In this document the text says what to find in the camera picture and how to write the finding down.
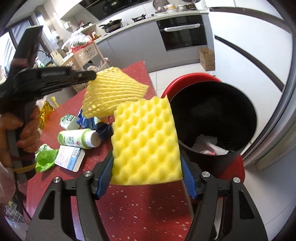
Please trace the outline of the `person's left hand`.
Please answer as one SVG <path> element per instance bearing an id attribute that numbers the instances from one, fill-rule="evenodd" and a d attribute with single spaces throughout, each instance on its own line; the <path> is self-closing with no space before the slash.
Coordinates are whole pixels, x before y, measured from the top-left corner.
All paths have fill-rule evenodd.
<path id="1" fill-rule="evenodd" d="M 23 128 L 20 139 L 16 142 L 18 148 L 23 149 L 27 153 L 34 153 L 40 147 L 40 133 L 38 116 L 39 108 L 34 107 L 31 114 L 31 120 Z M 6 140 L 6 131 L 13 131 L 23 126 L 23 121 L 11 113 L 1 115 L 1 164 L 6 168 L 13 168 L 13 163 L 10 157 L 8 143 Z"/>

